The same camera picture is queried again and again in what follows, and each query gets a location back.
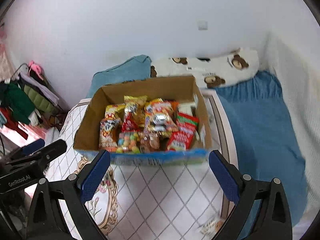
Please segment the clear bear biscuit bag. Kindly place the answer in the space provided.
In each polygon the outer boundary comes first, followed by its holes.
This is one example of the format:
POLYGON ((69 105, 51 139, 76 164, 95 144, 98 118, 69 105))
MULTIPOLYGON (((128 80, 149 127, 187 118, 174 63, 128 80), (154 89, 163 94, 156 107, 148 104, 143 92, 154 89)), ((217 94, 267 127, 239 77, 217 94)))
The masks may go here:
POLYGON ((213 216, 199 227, 199 232, 208 239, 212 239, 223 226, 225 220, 219 216, 213 216))

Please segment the colourful candy ball bag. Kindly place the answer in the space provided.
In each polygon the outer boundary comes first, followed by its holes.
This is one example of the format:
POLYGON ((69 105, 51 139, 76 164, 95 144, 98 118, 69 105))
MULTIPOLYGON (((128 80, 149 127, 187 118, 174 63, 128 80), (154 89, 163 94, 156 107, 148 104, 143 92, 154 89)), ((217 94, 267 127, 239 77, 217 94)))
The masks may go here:
POLYGON ((140 137, 138 132, 119 133, 116 153, 140 153, 140 137))

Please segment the orange panda snack bag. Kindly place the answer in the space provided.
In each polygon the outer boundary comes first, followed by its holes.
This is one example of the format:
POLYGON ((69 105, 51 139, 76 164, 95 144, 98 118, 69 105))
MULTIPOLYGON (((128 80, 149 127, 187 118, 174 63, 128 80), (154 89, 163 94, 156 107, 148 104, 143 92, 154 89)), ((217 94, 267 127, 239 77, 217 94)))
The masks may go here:
POLYGON ((118 119, 102 119, 99 130, 99 149, 109 152, 117 150, 117 128, 118 119))
POLYGON ((147 124, 149 132, 177 132, 178 127, 173 121, 174 111, 168 101, 153 102, 152 113, 147 124))

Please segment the small red candy packet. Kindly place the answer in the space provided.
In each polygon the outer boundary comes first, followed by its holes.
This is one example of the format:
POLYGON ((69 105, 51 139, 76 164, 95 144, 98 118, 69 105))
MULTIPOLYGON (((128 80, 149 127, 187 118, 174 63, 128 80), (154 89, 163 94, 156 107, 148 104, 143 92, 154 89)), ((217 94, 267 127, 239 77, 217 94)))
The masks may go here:
POLYGON ((135 122, 132 112, 124 115, 124 121, 121 127, 122 132, 137 132, 139 131, 139 126, 135 122))

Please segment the brown cake packet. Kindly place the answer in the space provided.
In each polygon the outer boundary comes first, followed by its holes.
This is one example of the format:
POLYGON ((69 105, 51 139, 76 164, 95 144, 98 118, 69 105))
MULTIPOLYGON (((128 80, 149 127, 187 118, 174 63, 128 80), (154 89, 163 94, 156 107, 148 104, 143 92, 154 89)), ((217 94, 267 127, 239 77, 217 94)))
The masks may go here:
POLYGON ((139 133, 139 148, 142 153, 150 153, 159 151, 160 149, 160 139, 157 133, 139 133))

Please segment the yellow rice cracker bag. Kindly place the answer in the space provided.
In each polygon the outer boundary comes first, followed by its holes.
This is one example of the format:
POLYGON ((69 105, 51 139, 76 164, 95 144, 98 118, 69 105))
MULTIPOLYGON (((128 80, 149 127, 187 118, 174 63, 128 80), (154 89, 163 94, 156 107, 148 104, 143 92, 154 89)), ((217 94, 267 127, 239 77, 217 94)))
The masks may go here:
POLYGON ((145 124, 145 113, 144 107, 147 102, 148 97, 143 96, 124 96, 124 115, 132 112, 135 122, 138 124, 139 128, 142 128, 145 124))

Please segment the Sedaap instant noodle packet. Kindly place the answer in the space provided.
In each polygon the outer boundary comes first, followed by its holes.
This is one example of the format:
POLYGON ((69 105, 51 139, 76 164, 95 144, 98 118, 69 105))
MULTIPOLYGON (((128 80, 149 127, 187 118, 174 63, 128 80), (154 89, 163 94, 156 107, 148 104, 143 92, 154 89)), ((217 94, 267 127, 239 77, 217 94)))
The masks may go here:
POLYGON ((153 102, 159 102, 159 101, 164 101, 162 99, 154 99, 154 100, 151 100, 150 102, 148 102, 146 105, 145 105, 145 109, 144 109, 144 113, 145 113, 145 126, 144 126, 144 131, 146 132, 149 132, 147 130, 147 124, 149 122, 149 118, 150 118, 150 115, 152 113, 152 109, 151 109, 151 104, 153 102))

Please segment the red white snack packet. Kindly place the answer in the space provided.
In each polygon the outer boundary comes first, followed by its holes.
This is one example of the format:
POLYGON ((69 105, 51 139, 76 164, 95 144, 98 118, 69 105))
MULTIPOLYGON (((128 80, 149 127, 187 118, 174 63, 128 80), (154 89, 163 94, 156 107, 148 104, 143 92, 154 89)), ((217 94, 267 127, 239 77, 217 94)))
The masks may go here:
POLYGON ((195 132, 199 124, 199 119, 192 115, 178 112, 176 125, 177 132, 172 132, 169 139, 168 151, 185 151, 188 150, 193 141, 195 132))

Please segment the yellow panda snack bag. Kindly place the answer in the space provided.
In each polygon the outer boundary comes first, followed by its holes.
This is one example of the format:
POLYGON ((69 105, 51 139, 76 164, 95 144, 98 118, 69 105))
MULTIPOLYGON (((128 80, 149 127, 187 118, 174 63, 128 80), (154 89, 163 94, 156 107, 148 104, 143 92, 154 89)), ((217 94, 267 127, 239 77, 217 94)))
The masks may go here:
POLYGON ((125 104, 108 105, 105 107, 104 118, 106 120, 121 120, 119 113, 124 110, 125 104))

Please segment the white wafer packet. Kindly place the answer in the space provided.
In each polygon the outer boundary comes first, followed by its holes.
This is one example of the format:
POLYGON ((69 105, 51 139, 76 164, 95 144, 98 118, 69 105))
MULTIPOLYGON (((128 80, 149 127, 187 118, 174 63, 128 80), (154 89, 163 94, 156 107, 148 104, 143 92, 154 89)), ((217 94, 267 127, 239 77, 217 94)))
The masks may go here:
POLYGON ((195 102, 184 102, 184 103, 179 103, 178 105, 178 112, 183 113, 186 115, 194 116, 195 114, 195 109, 196 109, 196 104, 195 102))

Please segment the blue bed sheet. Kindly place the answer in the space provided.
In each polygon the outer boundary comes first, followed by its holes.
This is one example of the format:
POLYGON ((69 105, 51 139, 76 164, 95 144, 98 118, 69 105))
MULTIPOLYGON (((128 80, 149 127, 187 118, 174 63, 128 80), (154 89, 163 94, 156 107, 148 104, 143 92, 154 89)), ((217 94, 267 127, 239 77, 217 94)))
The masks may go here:
POLYGON ((279 80, 267 71, 230 87, 216 89, 227 115, 239 171, 262 181, 279 178, 296 225, 307 204, 305 159, 279 80))

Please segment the white floral quilt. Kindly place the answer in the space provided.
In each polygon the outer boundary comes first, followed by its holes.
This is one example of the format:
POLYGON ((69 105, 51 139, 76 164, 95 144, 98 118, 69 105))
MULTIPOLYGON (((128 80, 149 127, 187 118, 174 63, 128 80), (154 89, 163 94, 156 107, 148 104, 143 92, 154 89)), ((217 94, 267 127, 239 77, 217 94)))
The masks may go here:
MULTIPOLYGON (((227 115, 214 90, 203 90, 213 149, 238 168, 235 143, 227 115)), ((49 181, 78 173, 88 160, 73 149, 73 139, 90 99, 68 113, 60 138, 65 154, 50 163, 49 181)), ((102 184, 86 203, 108 239, 209 239, 201 232, 212 218, 226 219, 234 204, 224 195, 208 163, 177 166, 111 165, 113 187, 102 184)))

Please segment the cardboard milk box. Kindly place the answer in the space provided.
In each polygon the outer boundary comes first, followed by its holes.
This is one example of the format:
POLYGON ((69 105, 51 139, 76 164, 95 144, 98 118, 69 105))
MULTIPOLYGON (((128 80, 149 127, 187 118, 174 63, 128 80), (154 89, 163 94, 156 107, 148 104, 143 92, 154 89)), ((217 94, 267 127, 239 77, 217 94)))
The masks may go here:
POLYGON ((125 165, 201 163, 212 146, 206 104, 193 76, 99 88, 73 144, 88 159, 107 150, 113 163, 125 165))

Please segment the bear print pillow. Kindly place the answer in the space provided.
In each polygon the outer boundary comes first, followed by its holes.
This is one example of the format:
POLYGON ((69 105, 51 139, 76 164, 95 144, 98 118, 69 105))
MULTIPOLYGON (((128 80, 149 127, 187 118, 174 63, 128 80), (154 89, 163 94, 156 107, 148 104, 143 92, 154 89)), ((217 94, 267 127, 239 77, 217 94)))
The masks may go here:
POLYGON ((192 75, 200 88, 233 86, 253 78, 259 69, 258 52, 240 48, 212 58, 171 57, 152 61, 158 77, 192 75), (188 66, 205 68, 206 72, 191 72, 188 66))

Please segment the white remote on pillow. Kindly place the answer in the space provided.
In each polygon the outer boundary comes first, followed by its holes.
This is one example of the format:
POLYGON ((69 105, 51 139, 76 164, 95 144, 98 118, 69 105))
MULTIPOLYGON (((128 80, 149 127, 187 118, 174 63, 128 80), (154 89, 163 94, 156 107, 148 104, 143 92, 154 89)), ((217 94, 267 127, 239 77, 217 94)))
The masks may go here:
POLYGON ((188 71, 191 71, 191 72, 206 72, 206 69, 205 68, 201 68, 201 67, 191 67, 191 66, 188 66, 186 68, 186 70, 188 71))

